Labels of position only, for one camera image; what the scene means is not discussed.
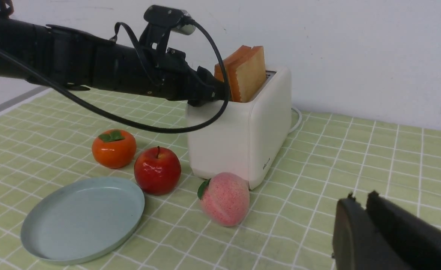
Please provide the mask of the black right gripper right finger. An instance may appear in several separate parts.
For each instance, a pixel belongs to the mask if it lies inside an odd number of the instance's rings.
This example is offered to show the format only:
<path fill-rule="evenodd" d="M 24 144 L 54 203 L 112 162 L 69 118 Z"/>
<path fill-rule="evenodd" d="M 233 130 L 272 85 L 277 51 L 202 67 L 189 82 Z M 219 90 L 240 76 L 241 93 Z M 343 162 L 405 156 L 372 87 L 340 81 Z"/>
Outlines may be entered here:
<path fill-rule="evenodd" d="M 395 253 L 415 270 L 441 270 L 441 229 L 369 193 L 366 212 Z"/>

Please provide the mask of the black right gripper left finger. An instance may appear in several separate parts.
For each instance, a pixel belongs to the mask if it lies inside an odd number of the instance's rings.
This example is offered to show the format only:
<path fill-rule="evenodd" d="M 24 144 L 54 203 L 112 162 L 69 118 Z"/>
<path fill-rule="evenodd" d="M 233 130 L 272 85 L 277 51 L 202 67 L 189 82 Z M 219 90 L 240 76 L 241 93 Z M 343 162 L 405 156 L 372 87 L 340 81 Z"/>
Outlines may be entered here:
<path fill-rule="evenodd" d="M 337 270 L 411 270 L 380 234 L 352 193 L 337 202 L 332 238 Z"/>

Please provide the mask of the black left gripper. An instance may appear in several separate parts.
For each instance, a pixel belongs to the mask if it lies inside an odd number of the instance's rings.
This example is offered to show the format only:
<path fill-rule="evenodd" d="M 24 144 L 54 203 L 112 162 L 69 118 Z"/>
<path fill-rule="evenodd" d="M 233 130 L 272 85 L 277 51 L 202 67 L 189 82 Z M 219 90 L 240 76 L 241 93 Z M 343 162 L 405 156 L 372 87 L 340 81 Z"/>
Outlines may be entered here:
<path fill-rule="evenodd" d="M 159 56 L 155 49 L 146 47 L 142 47 L 142 52 L 152 73 L 150 78 L 143 79 L 138 94 L 168 101 L 186 101 L 193 107 L 230 99 L 227 84 L 201 66 L 197 70 L 191 68 L 184 52 L 169 48 Z"/>

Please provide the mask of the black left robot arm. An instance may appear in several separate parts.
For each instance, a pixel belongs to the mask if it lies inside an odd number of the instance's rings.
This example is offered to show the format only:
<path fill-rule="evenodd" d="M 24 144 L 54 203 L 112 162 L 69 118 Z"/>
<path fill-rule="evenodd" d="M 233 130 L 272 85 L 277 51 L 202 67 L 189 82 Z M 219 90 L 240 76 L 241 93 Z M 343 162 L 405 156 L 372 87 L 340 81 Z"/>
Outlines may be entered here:
<path fill-rule="evenodd" d="M 193 70 L 184 52 L 168 48 L 171 32 L 190 35 L 200 29 L 185 10 L 151 5 L 140 38 L 117 22 L 114 36 L 103 39 L 66 26 L 14 20 L 9 18 L 13 9 L 1 6 L 0 77 L 47 86 L 30 68 L 67 90 L 95 88 L 196 107 L 229 98 L 222 81 L 205 68 Z"/>

